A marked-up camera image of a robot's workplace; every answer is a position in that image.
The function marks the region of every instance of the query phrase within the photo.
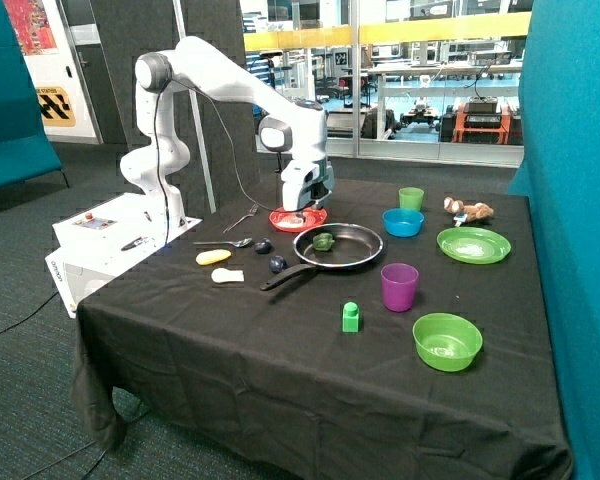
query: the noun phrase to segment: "green cup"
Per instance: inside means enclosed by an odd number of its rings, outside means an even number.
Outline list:
[[[420,211],[424,190],[415,187],[401,188],[398,196],[400,199],[400,208]]]

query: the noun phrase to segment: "teal chair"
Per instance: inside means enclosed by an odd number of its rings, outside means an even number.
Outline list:
[[[529,197],[574,478],[600,479],[600,5],[533,7],[520,86]]]
[[[0,0],[0,187],[61,169],[45,136],[36,91]]]

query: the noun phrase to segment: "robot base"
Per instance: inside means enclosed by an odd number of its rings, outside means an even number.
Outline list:
[[[164,247],[166,232],[148,217],[147,200],[126,193],[53,225],[60,248],[45,261],[69,317],[81,300]],[[187,217],[171,241],[200,222]]]

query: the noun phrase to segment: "glass window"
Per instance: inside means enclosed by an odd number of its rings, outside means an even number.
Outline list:
[[[287,98],[323,104],[331,154],[521,161],[532,0],[242,0],[243,10],[257,2],[262,31],[290,47],[273,70],[249,52],[253,66]]]

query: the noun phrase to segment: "frying pan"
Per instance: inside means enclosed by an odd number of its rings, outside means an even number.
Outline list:
[[[330,233],[335,243],[328,252],[313,248],[313,237]],[[304,262],[283,270],[263,283],[260,290],[271,290],[287,280],[316,270],[352,270],[376,258],[384,244],[382,238],[366,227],[351,223],[327,223],[310,228],[293,241],[293,251]]]

